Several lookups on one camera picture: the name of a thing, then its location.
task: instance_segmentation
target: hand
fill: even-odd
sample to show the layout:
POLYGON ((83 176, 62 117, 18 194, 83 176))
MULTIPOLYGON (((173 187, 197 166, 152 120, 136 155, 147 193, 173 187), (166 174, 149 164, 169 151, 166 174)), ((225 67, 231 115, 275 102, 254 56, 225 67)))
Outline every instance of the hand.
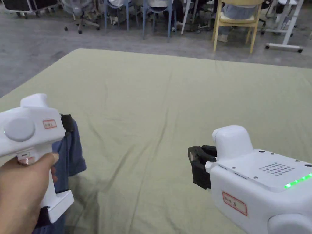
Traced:
POLYGON ((49 184, 49 170, 56 182, 53 165, 59 155, 48 153, 30 166, 13 158, 0 167, 0 234, 28 234, 34 230, 40 203, 49 184))

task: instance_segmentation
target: green led light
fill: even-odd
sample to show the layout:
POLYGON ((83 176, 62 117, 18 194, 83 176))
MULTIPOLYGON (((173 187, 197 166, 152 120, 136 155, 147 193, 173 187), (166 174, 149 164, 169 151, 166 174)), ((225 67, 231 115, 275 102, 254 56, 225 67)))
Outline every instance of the green led light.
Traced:
POLYGON ((291 182, 291 183, 288 183, 287 185, 284 186, 284 188, 290 188, 290 187, 292 187, 293 185, 298 184, 298 183, 300 183, 300 182, 302 182, 302 181, 305 181, 305 180, 307 180, 307 179, 310 179, 310 178, 312 178, 312 173, 310 173, 309 175, 306 175, 306 176, 304 176, 304 177, 301 177, 300 179, 295 180, 295 181, 293 181, 293 182, 291 182))

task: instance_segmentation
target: gray concrete floor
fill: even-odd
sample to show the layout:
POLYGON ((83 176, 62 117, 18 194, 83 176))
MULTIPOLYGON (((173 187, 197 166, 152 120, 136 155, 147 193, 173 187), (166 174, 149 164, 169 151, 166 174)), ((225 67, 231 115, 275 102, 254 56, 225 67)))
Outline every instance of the gray concrete floor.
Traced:
POLYGON ((311 12, 310 4, 303 7, 297 21, 298 28, 290 40, 290 44, 305 47, 301 54, 266 50, 264 47, 267 42, 281 43, 283 36, 272 33, 261 36, 258 33, 254 53, 250 55, 249 46, 244 44, 246 34, 239 30, 231 33, 228 43, 219 42, 214 54, 212 32, 185 32, 183 36, 180 33, 173 34, 167 43, 166 26, 160 24, 158 31, 152 35, 150 23, 147 23, 147 36, 142 40, 142 29, 136 28, 135 22, 131 22, 129 33, 126 32, 125 24, 120 29, 109 24, 105 33, 102 22, 100 31, 86 26, 80 35, 77 26, 70 23, 71 18, 63 12, 43 14, 41 18, 29 16, 26 20, 6 12, 3 4, 0 4, 0 97, 78 48, 312 68, 312 41, 308 38, 312 28, 311 12), (65 25, 69 28, 67 32, 64 31, 65 25))

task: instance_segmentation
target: blue chair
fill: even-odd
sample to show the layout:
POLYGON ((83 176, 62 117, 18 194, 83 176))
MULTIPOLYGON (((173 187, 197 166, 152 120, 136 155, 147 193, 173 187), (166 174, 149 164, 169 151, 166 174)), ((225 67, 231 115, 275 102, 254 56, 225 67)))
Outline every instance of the blue chair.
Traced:
MULTIPOLYGON (((117 17, 118 17, 118 19, 119 19, 119 7, 120 7, 120 6, 119 7, 114 6, 113 4, 111 4, 111 2, 109 0, 104 0, 105 32, 106 32, 106 29, 107 29, 107 6, 113 8, 113 9, 117 9, 117 17)), ((124 0, 123 6, 126 7, 127 31, 129 31, 129 7, 134 6, 134 8, 135 8, 135 5, 132 2, 128 2, 128 0, 124 0)), ((138 19, 137 11, 135 11, 135 19, 136 19, 136 22, 137 22, 137 26, 139 27, 139 19, 138 19)))
POLYGON ((161 13, 164 11, 169 12, 169 22, 168 22, 168 41, 170 39, 170 32, 171 32, 171 16, 172 16, 172 10, 174 12, 174 28, 175 28, 175 33, 177 33, 177 12, 175 8, 172 8, 172 2, 173 0, 168 0, 168 6, 167 7, 151 7, 148 3, 148 0, 144 0, 143 2, 143 40, 145 36, 145 19, 146 19, 146 12, 149 10, 153 12, 154 17, 153 17, 153 33, 155 31, 155 22, 156 22, 156 14, 161 13))

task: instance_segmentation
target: label sticker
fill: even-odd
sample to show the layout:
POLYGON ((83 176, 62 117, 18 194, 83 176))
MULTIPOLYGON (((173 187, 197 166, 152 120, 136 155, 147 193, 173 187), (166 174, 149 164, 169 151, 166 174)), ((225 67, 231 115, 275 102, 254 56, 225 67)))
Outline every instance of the label sticker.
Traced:
POLYGON ((236 199, 235 197, 231 196, 230 194, 227 194, 226 192, 222 192, 223 195, 223 201, 224 203, 228 204, 235 210, 239 211, 243 215, 248 215, 247 213, 247 206, 244 202, 236 199))
POLYGON ((56 128, 56 122, 53 119, 44 120, 43 125, 45 129, 56 128))

